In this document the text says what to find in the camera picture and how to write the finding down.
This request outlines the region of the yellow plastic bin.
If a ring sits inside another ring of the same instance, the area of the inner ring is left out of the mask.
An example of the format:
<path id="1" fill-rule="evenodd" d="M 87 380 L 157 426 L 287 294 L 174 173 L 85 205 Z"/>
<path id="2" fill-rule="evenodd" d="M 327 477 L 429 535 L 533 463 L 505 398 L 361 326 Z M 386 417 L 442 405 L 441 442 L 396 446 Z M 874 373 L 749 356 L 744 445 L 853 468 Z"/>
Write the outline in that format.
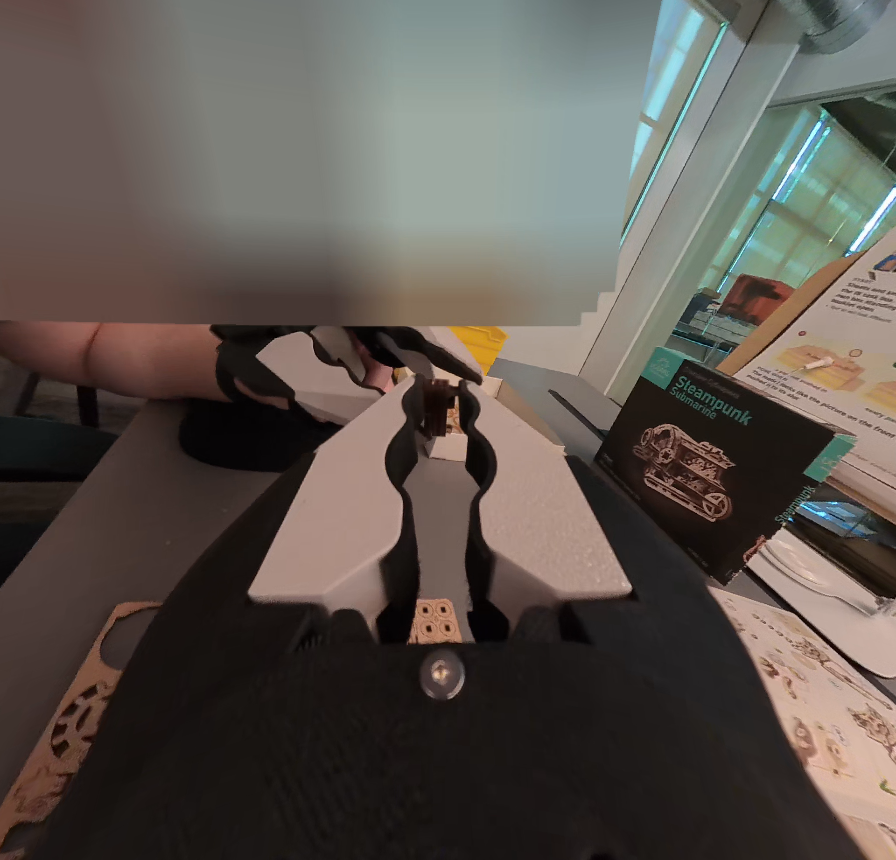
<path id="1" fill-rule="evenodd" d="M 484 376 L 497 361 L 508 335 L 498 327 L 451 327 L 451 331 L 463 343 L 479 365 Z"/>

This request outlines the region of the black slender stick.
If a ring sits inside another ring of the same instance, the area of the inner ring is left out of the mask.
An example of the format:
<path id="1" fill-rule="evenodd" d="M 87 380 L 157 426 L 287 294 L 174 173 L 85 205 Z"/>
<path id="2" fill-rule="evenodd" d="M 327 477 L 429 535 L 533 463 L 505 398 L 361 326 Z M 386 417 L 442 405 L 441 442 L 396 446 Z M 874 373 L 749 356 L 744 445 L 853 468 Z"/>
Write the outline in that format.
<path id="1" fill-rule="evenodd" d="M 584 427 L 586 427 L 590 432 L 599 437 L 600 440 L 605 440 L 607 438 L 607 430 L 598 428 L 583 413 L 581 413 L 576 406 L 574 406 L 568 399 L 563 397 L 559 392 L 553 389 L 548 389 L 547 393 L 551 397 L 553 397 L 568 413 L 576 418 Z"/>

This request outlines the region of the white cardboard box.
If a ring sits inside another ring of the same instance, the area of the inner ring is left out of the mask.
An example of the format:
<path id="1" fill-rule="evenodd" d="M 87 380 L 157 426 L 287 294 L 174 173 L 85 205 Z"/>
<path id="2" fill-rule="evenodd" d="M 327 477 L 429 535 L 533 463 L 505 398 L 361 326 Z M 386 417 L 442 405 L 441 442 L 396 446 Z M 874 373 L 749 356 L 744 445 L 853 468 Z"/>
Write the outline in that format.
<path id="1" fill-rule="evenodd" d="M 410 453 L 424 453 L 430 459 L 443 461 L 465 462 L 468 449 L 468 437 L 461 426 L 460 401 L 458 400 L 459 383 L 450 383 L 456 387 L 457 397 L 454 409 L 449 414 L 449 425 L 444 437 L 434 439 L 425 438 L 420 432 L 421 420 L 414 418 L 416 407 L 411 409 L 409 418 L 400 424 L 390 446 L 398 447 L 397 452 L 402 453 L 402 458 L 409 459 Z M 407 396 L 399 391 L 403 399 L 419 399 L 421 395 L 409 392 Z"/>

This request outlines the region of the large glass window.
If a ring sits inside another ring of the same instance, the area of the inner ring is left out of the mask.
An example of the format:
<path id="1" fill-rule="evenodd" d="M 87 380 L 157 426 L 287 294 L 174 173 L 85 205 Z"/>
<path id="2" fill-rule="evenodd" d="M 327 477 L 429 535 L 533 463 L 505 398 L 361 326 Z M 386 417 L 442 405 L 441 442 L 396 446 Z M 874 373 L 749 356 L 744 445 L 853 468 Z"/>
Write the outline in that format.
<path id="1" fill-rule="evenodd" d="M 685 259 L 666 345 L 714 366 L 823 267 L 894 227 L 894 91 L 763 114 Z"/>

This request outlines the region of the black model kit box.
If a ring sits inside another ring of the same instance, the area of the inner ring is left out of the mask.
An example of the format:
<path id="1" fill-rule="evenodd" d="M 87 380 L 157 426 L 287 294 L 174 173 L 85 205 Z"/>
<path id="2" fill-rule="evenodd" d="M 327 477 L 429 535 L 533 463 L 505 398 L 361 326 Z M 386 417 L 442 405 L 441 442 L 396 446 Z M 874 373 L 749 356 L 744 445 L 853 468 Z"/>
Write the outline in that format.
<path id="1" fill-rule="evenodd" d="M 703 571 L 729 582 L 857 436 L 656 348 L 596 463 Z"/>

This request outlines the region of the narrow glass window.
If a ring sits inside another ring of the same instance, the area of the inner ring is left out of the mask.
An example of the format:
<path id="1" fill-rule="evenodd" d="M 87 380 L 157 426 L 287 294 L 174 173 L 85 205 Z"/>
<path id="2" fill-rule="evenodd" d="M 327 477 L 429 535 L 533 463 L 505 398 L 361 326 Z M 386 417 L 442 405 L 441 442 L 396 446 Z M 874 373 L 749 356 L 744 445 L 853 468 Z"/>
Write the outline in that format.
<path id="1" fill-rule="evenodd" d="M 661 0 L 626 190 L 621 243 L 725 37 L 729 19 L 708 0 Z"/>

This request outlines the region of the instruction poster board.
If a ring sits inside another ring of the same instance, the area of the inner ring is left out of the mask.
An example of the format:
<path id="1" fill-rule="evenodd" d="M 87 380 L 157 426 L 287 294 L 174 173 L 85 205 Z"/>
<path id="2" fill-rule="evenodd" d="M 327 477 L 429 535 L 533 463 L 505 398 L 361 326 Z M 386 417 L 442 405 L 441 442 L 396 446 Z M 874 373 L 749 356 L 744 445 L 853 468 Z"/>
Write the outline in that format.
<path id="1" fill-rule="evenodd" d="M 894 229 L 812 276 L 718 369 L 853 433 L 830 480 L 894 512 Z"/>

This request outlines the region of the small dark wooden gear part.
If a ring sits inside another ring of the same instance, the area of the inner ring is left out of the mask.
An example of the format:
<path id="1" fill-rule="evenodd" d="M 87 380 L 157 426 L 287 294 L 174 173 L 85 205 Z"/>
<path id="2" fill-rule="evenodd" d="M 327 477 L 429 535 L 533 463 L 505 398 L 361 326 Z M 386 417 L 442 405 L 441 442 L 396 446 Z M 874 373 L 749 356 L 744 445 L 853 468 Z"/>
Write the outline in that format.
<path id="1" fill-rule="evenodd" d="M 444 437 L 449 425 L 449 414 L 456 403 L 456 387 L 447 380 L 426 379 L 421 383 L 421 397 L 421 434 L 427 439 Z"/>

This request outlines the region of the white plastic packaging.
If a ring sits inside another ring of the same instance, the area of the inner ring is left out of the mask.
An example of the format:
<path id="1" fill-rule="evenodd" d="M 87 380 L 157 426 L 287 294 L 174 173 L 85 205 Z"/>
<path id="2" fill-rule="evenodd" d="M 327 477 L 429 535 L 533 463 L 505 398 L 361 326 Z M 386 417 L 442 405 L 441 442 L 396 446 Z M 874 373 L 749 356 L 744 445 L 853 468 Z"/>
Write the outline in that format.
<path id="1" fill-rule="evenodd" d="M 746 569 L 849 660 L 894 678 L 893 598 L 877 595 L 786 530 L 765 542 Z"/>

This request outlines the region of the black pad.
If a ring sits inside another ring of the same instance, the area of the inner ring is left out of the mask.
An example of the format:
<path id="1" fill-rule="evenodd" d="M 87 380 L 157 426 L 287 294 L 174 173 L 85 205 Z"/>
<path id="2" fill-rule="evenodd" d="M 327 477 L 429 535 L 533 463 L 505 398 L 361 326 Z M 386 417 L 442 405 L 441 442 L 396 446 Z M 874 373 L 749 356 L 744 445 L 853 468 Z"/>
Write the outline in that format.
<path id="1" fill-rule="evenodd" d="M 196 462 L 236 471 L 280 474 L 341 429 L 302 409 L 188 399 L 178 442 Z"/>

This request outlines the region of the person's left forearm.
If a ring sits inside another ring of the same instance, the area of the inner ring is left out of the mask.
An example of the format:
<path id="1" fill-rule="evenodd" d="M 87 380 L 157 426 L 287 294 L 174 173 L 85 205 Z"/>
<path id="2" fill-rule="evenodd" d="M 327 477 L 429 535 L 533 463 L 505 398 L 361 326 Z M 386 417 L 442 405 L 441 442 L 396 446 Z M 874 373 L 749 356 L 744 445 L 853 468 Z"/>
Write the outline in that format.
<path id="1" fill-rule="evenodd" d="M 42 378 L 136 399 L 226 402 L 201 324 L 2 322 L 1 355 Z"/>

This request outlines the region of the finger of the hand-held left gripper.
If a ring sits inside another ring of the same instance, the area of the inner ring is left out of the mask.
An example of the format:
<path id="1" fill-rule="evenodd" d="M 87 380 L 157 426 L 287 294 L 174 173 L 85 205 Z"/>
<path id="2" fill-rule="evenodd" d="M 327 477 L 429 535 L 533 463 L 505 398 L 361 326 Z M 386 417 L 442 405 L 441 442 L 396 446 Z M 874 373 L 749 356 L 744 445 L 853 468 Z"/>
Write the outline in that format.
<path id="1" fill-rule="evenodd" d="M 310 329 L 310 338 L 315 355 L 321 362 L 341 366 L 354 383 L 364 384 L 367 377 L 364 360 L 347 329 L 315 327 Z"/>
<path id="2" fill-rule="evenodd" d="M 353 421 L 384 395 L 354 383 L 341 366 L 321 362 L 315 355 L 310 332 L 276 337 L 255 357 L 285 386 L 287 396 L 297 406 L 338 426 Z"/>

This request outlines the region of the illustrated instruction booklet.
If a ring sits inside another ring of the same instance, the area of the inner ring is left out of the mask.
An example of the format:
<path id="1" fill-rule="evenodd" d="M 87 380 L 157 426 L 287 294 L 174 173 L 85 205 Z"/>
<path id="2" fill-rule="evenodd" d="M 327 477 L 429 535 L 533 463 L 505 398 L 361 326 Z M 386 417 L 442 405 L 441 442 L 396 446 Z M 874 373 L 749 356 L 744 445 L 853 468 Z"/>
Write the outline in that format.
<path id="1" fill-rule="evenodd" d="M 866 858 L 895 857 L 895 711 L 796 615 L 710 588 L 801 765 Z"/>

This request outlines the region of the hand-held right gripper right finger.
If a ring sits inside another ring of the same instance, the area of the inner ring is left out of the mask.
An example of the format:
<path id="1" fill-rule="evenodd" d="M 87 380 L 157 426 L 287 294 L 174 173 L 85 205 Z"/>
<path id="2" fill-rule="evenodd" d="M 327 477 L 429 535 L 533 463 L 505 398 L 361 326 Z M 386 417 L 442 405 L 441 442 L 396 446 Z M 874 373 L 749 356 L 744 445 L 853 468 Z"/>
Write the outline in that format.
<path id="1" fill-rule="evenodd" d="M 565 452 L 470 381 L 457 405 L 476 484 L 464 559 L 473 640 L 506 640 L 533 608 L 633 597 Z"/>

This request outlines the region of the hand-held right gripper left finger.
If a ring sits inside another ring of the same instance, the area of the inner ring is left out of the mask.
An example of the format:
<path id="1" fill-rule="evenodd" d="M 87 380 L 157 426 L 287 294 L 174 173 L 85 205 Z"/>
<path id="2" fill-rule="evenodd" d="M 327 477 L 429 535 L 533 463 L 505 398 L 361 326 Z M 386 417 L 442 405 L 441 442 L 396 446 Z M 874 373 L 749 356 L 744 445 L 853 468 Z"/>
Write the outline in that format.
<path id="1" fill-rule="evenodd" d="M 379 642 L 409 641 L 420 559 L 405 483 L 423 387 L 406 378 L 316 451 L 249 586 L 254 605 L 353 610 Z"/>

